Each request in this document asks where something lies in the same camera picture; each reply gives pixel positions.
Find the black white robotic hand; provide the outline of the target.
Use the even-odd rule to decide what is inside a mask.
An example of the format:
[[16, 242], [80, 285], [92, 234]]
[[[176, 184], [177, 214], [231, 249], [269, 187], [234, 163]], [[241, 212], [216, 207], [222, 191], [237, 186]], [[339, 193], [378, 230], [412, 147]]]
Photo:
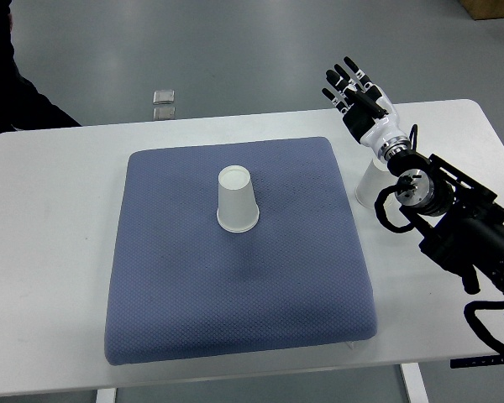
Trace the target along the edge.
[[323, 95], [340, 112], [344, 126], [355, 141], [373, 150], [383, 162], [409, 150], [409, 135], [400, 129], [399, 114], [393, 103], [370, 77], [348, 56], [344, 65], [326, 71], [328, 88]]

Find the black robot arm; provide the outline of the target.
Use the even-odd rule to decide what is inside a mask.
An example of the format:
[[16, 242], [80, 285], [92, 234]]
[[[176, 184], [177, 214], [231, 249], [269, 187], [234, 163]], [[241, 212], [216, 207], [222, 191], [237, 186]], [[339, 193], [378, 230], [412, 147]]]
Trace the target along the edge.
[[416, 151], [417, 129], [385, 143], [379, 156], [397, 178], [380, 191], [375, 214], [393, 233], [418, 230], [419, 248], [443, 270], [480, 291], [482, 273], [504, 295], [504, 208], [496, 194], [432, 154]]

